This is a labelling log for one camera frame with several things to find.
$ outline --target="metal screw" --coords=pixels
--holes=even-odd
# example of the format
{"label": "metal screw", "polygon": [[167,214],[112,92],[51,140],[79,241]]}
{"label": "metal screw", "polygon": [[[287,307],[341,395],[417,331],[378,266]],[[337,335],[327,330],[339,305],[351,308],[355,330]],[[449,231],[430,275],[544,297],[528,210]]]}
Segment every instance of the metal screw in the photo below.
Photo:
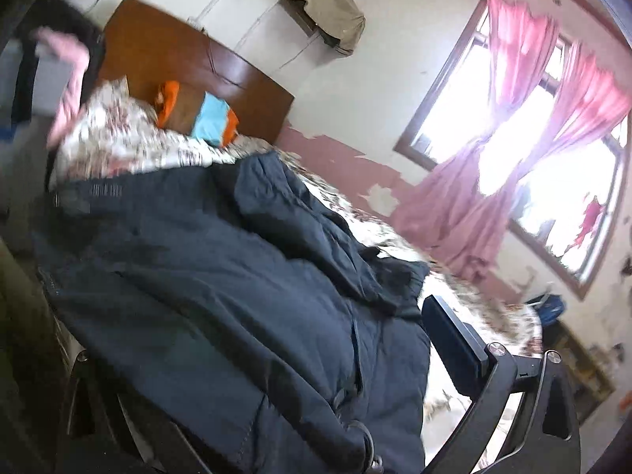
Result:
{"label": "metal screw", "polygon": [[559,356],[557,351],[549,351],[547,353],[547,359],[553,363],[562,363],[562,357]]}
{"label": "metal screw", "polygon": [[505,356],[505,354],[507,354],[505,346],[502,345],[500,342],[492,342],[491,344],[489,344],[488,348],[489,352],[492,353],[494,356]]}

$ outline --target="tied curtain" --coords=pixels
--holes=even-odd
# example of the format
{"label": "tied curtain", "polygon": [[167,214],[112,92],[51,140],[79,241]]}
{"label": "tied curtain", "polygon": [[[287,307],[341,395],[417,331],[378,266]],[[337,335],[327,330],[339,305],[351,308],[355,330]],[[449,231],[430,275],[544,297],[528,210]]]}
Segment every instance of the tied curtain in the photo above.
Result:
{"label": "tied curtain", "polygon": [[488,123],[479,137],[435,167],[391,216],[400,235],[448,267],[454,248],[442,245],[482,198],[478,191],[481,150],[537,87],[559,34],[555,21],[534,17],[524,2],[487,0],[487,6],[491,54]]}
{"label": "tied curtain", "polygon": [[574,43],[538,142],[505,184],[491,196],[480,198],[451,230],[438,248],[440,259],[462,278],[483,278],[500,250],[519,181],[540,160],[605,137],[631,107],[630,95],[617,87],[614,74],[599,69],[594,53]]}

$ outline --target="tan fabric cover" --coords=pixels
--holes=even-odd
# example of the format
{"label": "tan fabric cover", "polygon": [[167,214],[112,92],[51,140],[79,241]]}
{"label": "tan fabric cover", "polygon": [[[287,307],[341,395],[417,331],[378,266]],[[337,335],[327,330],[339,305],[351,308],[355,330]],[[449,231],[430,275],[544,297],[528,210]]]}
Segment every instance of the tan fabric cover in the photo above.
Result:
{"label": "tan fabric cover", "polygon": [[351,55],[364,31],[366,19],[353,0],[304,0],[305,12],[319,28],[340,39],[336,48]]}

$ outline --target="bed sheet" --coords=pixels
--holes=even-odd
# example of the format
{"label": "bed sheet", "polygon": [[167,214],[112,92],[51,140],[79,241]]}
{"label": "bed sheet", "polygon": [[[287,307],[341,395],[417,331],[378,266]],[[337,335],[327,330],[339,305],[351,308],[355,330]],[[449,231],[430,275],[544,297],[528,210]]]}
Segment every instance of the bed sheet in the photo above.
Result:
{"label": "bed sheet", "polygon": [[[111,177],[121,172],[233,163],[244,156],[273,148],[262,139],[244,135],[239,135],[226,148],[213,148],[198,139],[156,128],[155,121],[156,114],[151,107],[129,97],[124,79],[104,83],[97,88],[72,132],[59,147],[51,185],[71,179]],[[431,273],[419,296],[419,305],[431,294],[441,296],[463,322],[472,324],[485,342],[501,342],[513,354],[542,354],[542,329],[532,309],[519,303],[485,299],[471,284],[458,280],[439,263],[415,250],[386,223],[355,209],[336,188],[304,169],[298,155],[277,151],[315,197],[346,219],[361,243],[379,247],[382,254],[403,260],[423,260],[429,264]],[[470,404],[469,398],[458,394],[432,348],[423,405],[422,438],[426,461],[440,450]],[[477,470],[496,458],[518,405],[519,395],[514,394]]]}

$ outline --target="headboard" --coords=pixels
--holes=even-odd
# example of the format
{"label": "headboard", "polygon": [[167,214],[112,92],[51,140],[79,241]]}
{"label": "headboard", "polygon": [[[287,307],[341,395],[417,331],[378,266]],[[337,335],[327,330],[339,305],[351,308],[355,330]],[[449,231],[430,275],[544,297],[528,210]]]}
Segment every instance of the headboard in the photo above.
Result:
{"label": "headboard", "polygon": [[167,80],[222,98],[239,118],[239,133],[276,141],[294,96],[235,52],[179,19],[138,0],[123,0],[105,26],[99,76],[127,76],[130,94],[153,103]]}

